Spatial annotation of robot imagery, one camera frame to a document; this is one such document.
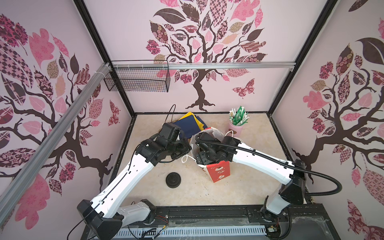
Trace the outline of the white red paper bag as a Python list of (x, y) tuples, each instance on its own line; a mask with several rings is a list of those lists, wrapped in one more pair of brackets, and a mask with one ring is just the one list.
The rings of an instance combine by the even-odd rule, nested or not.
[(217, 163), (215, 161), (210, 161), (207, 158), (200, 156), (200, 153), (202, 154), (203, 150), (201, 150), (200, 147), (197, 146), (195, 140), (195, 137), (200, 133), (207, 133), (210, 136), (210, 138), (208, 139), (209, 141), (222, 141), (224, 137), (232, 137), (233, 131), (230, 131), (229, 135), (224, 135), (220, 130), (216, 128), (206, 128), (195, 134), (187, 135), (192, 149), (186, 157), (182, 157), (182, 162), (184, 163), (187, 159), (193, 159), (196, 164), (209, 176), (210, 180), (213, 183), (216, 183), (230, 176), (230, 163), (227, 161), (220, 161), (219, 163)]

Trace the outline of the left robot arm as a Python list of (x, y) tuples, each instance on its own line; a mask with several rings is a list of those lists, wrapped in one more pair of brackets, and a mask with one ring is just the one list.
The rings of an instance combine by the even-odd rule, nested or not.
[(122, 227), (132, 223), (151, 224), (156, 207), (144, 199), (137, 204), (121, 204), (136, 184), (167, 156), (177, 160), (191, 151), (182, 129), (164, 123), (159, 133), (142, 141), (135, 149), (130, 163), (92, 200), (82, 200), (77, 209), (86, 225), (100, 240), (111, 240)]

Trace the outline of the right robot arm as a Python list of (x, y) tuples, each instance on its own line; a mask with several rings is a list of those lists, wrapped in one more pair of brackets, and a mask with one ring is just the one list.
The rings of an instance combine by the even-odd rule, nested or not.
[[(196, 156), (198, 164), (234, 162), (251, 167), (279, 181), (281, 186), (266, 197), (262, 207), (262, 211), (270, 215), (279, 215), (290, 205), (302, 205), (306, 196), (331, 196), (341, 192), (343, 188), (335, 178), (307, 170), (301, 160), (292, 162), (272, 157), (231, 136), (219, 140), (208, 133), (199, 133), (194, 140), (193, 145), (200, 149)], [(334, 183), (336, 188), (331, 191), (306, 193), (307, 176), (328, 180)]]

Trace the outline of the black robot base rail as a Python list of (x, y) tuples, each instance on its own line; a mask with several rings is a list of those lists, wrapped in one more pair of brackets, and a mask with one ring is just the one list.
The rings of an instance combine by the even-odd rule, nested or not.
[(202, 237), (181, 240), (338, 240), (322, 204), (292, 205), (266, 222), (260, 205), (157, 207), (151, 224), (136, 222), (124, 228), (264, 226), (266, 236)]

